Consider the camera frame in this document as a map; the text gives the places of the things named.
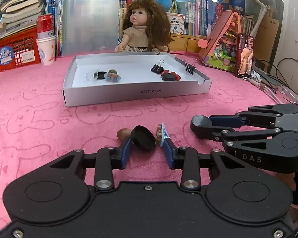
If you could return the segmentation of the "person's right hand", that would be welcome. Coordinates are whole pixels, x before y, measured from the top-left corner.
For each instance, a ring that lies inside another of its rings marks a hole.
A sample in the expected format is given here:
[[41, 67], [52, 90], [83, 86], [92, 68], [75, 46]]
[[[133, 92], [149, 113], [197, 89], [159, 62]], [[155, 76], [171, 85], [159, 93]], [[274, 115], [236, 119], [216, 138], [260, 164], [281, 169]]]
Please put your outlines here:
[[[296, 182], [294, 180], [295, 175], [296, 175], [295, 173], [292, 173], [292, 174], [277, 173], [276, 177], [282, 182], [284, 182], [290, 188], [291, 191], [295, 191], [296, 190]], [[294, 204], [292, 202], [292, 207], [294, 209], [298, 209], [298, 204]]]

